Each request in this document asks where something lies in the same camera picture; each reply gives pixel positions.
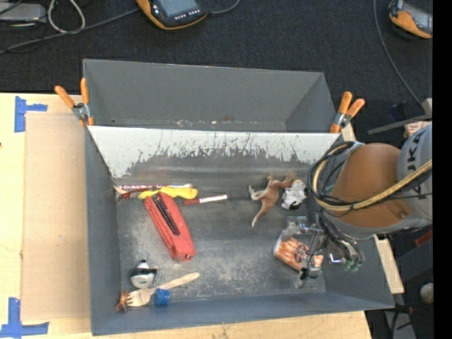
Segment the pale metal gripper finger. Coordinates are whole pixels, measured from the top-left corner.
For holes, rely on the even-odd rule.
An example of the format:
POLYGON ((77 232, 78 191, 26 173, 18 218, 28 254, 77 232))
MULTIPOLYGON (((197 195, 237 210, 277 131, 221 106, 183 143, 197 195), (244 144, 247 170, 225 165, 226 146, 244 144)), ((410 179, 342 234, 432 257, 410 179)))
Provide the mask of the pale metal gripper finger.
POLYGON ((288 241, 290 238, 302 235, 318 235, 321 230, 316 224, 308 226, 306 216, 286 217, 286 228, 282 231, 282 240, 288 241))
POLYGON ((316 279, 321 272, 320 267, 301 267, 300 271, 297 274, 297 278, 295 279, 295 287, 297 289, 301 289, 304 287, 309 280, 316 279))

